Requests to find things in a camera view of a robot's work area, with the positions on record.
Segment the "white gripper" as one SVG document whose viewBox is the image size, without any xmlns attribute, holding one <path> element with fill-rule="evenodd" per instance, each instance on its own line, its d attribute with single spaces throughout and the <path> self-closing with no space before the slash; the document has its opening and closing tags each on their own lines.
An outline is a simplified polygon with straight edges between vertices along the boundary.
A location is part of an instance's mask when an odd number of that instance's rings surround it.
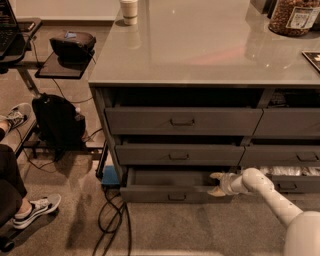
<svg viewBox="0 0 320 256">
<path fill-rule="evenodd" d="M 224 197 L 225 195 L 237 195 L 240 193 L 241 176 L 234 173 L 214 172 L 210 174 L 211 179 L 220 180 L 219 186 L 213 187 L 207 193 L 213 197 Z"/>
</svg>

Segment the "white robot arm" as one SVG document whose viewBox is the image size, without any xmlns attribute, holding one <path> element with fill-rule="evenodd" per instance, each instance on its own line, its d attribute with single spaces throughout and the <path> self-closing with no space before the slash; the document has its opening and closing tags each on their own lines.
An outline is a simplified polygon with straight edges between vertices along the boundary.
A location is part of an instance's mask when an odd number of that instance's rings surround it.
<svg viewBox="0 0 320 256">
<path fill-rule="evenodd" d="M 259 194 L 273 214 L 286 227 L 283 256 L 320 256 L 320 213 L 303 211 L 282 196 L 259 169 L 247 168 L 241 174 L 213 172 L 219 185 L 208 191 L 214 197 Z"/>
</svg>

